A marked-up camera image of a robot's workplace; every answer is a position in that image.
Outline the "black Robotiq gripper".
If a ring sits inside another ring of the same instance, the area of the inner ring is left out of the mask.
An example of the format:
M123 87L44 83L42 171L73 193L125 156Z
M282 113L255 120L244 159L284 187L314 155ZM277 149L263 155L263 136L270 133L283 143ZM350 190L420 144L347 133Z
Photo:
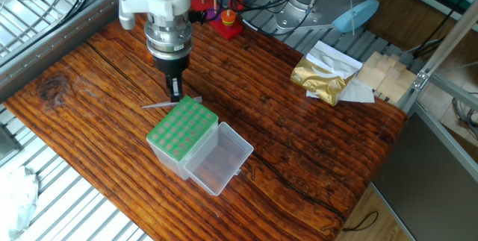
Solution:
M155 67L165 74L167 88L169 89L170 101L178 102L183 98L182 76L190 63L190 55L184 57L165 60L159 57L153 57Z

